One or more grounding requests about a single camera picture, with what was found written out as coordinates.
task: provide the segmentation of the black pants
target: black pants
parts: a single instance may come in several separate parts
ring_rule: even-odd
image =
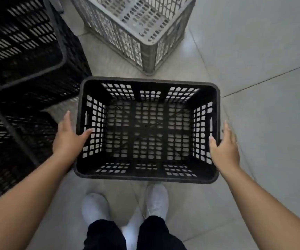
[[[113,221],[97,220],[90,224],[84,250],[126,250],[126,240]],[[186,250],[177,237],[169,233],[165,221],[148,217],[140,226],[137,250]]]

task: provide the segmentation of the person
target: person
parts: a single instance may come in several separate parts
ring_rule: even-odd
[[[23,250],[27,247],[61,180],[90,133],[91,130],[86,130],[80,136],[76,135],[68,111],[58,124],[53,155],[0,197],[0,250]],[[224,138],[220,145],[217,146],[215,139],[210,137],[209,146],[211,158],[229,185],[259,249],[300,249],[300,219],[240,168],[236,136],[227,122],[224,123]],[[136,215],[131,219],[134,225],[127,225],[131,234],[138,232],[137,249],[185,249],[165,225],[168,194],[162,184],[147,188],[146,204],[145,221],[135,219],[135,222],[134,217],[139,217]],[[96,193],[85,196],[82,214],[89,225],[85,250],[127,248],[123,232],[110,221],[108,203],[103,196]]]

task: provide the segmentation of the person's left hand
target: person's left hand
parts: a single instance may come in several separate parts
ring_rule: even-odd
[[[84,143],[91,132],[92,129],[88,129],[81,135],[74,133],[71,126],[70,111],[67,111],[64,119],[58,124],[57,134],[52,144],[52,152],[54,155],[73,162],[82,151]]]

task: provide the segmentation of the crate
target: crate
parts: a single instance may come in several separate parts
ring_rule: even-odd
[[[47,112],[22,116],[0,112],[0,196],[52,154],[56,131]]]
[[[184,37],[196,0],[72,0],[84,24],[146,75]]]
[[[0,0],[0,109],[40,110],[91,75],[79,39],[48,0]]]
[[[90,77],[77,134],[92,128],[74,165],[83,178],[212,183],[218,171],[220,92],[211,83]]]

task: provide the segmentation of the empty black basket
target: empty black basket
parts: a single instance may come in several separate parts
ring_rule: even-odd
[[[91,75],[79,39],[48,0],[0,0],[0,108],[43,109]]]
[[[23,116],[0,112],[0,196],[52,154],[56,131],[47,112]]]
[[[77,133],[92,128],[74,166],[84,178],[212,183],[220,92],[210,83],[90,77]]]

